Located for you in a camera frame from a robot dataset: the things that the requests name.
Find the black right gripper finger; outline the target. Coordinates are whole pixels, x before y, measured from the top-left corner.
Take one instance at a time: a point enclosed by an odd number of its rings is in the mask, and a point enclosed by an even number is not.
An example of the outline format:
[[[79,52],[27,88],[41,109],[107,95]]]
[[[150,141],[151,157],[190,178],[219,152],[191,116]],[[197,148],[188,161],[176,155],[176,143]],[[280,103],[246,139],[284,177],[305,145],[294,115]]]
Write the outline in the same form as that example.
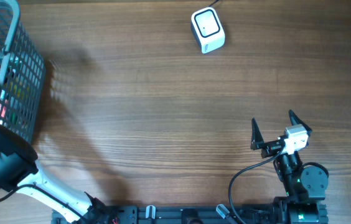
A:
[[[293,110],[289,110],[289,119],[291,121],[291,124],[294,125],[298,125],[301,124],[305,130],[307,131],[307,135],[310,136],[312,133],[312,129],[305,123],[303,122],[296,114]]]
[[[251,143],[261,144],[264,142],[258,124],[254,118],[251,119]]]

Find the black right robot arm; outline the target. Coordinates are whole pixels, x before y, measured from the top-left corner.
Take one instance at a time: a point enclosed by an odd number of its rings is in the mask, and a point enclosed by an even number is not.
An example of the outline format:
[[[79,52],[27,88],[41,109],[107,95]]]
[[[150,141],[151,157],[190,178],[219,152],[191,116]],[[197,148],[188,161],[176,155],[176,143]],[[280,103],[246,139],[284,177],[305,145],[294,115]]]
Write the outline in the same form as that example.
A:
[[[291,125],[274,141],[264,141],[255,119],[251,120],[251,149],[260,150],[263,159],[272,158],[274,169],[286,196],[275,197],[269,206],[270,223],[328,223],[321,202],[329,184],[329,171],[316,162],[303,163],[299,151],[309,145],[312,129],[293,110]]]

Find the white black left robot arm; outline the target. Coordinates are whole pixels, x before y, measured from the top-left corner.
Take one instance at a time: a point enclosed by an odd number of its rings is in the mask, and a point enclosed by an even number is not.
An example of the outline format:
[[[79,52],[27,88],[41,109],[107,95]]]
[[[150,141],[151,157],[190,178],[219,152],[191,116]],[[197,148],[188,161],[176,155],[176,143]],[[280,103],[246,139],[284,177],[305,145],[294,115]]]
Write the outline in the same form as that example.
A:
[[[47,171],[33,147],[0,125],[0,190],[30,196],[58,212],[68,223],[111,223],[114,213],[97,198],[76,190]]]

